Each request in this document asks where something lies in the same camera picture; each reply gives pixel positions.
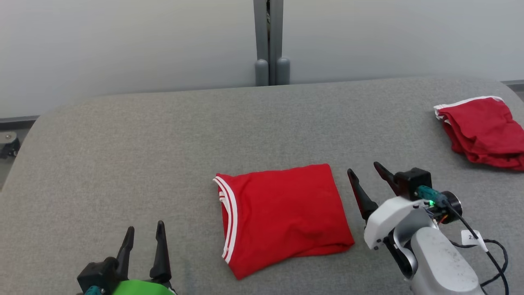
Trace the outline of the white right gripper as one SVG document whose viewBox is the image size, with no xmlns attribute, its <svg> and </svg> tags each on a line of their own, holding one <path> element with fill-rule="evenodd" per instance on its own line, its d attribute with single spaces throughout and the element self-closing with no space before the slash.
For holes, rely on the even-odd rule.
<svg viewBox="0 0 524 295">
<path fill-rule="evenodd" d="M 400 195 L 395 175 L 379 162 L 374 162 L 373 166 L 395 195 Z M 377 250 L 384 244 L 392 251 L 410 251 L 411 239 L 419 229 L 439 229 L 440 224 L 449 224 L 462 217 L 461 202 L 451 192 L 416 191 L 413 200 L 395 196 L 378 205 L 369 198 L 352 169 L 347 170 L 347 175 L 361 217 L 366 222 L 364 240 L 370 249 Z"/>
</svg>

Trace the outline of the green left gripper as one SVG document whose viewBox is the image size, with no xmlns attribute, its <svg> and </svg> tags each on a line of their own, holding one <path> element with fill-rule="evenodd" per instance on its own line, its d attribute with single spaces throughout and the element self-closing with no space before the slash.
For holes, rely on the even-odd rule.
<svg viewBox="0 0 524 295">
<path fill-rule="evenodd" d="M 129 226 L 117 255 L 117 275 L 129 274 L 129 259 L 133 249 L 135 228 Z M 172 270 L 170 266 L 169 250 L 165 224 L 159 220 L 156 228 L 156 253 L 154 263 L 149 272 L 151 281 L 126 280 L 118 284 L 113 295 L 176 295 L 176 292 L 164 286 L 170 284 Z"/>
</svg>

